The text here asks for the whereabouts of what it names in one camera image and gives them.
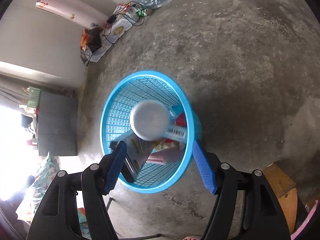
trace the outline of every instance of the blue gripper pad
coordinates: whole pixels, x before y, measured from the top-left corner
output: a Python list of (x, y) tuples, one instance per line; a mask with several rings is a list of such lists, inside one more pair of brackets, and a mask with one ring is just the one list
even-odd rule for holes
[(217, 189), (214, 172), (204, 155), (202, 147), (197, 141), (193, 142), (192, 154), (196, 161), (205, 188), (208, 189), (211, 194), (214, 194)]
[(109, 194), (109, 192), (116, 186), (125, 158), (127, 157), (127, 144), (123, 143), (119, 149), (117, 147), (113, 154), (116, 154), (116, 156), (114, 157), (106, 174), (107, 180), (105, 184), (105, 191), (107, 194)]

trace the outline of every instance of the wall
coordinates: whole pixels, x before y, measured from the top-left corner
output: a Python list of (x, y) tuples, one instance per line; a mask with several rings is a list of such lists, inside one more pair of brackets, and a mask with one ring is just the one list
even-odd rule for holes
[[(129, 0), (81, 0), (106, 15)], [(36, 0), (14, 0), (0, 21), (0, 71), (66, 88), (84, 83), (80, 58), (83, 27), (35, 9)]]

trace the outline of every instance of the gray table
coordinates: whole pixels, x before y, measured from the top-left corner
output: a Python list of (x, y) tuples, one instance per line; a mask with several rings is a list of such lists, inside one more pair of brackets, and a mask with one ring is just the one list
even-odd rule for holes
[(42, 92), (38, 109), (39, 156), (77, 155), (77, 99)]

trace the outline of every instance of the curtain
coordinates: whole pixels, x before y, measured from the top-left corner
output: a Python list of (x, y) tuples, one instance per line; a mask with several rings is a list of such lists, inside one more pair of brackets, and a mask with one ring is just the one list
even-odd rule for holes
[(0, 75), (0, 105), (19, 111), (19, 104), (28, 100), (23, 86), (26, 86), (26, 82)]

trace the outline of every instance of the blue plastic basket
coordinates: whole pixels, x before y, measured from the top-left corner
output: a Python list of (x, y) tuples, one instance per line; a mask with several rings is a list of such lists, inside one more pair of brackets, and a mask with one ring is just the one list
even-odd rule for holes
[(119, 179), (127, 188), (140, 193), (157, 193), (172, 186), (183, 175), (192, 157), (192, 144), (201, 139), (202, 127), (182, 89), (169, 77), (156, 71), (141, 71), (122, 80), (111, 92), (102, 112), (101, 148), (110, 154), (110, 142), (131, 129), (130, 111), (139, 102), (157, 100), (165, 106), (183, 107), (188, 125), (188, 141), (183, 159), (169, 165), (145, 163), (134, 183), (122, 174)]

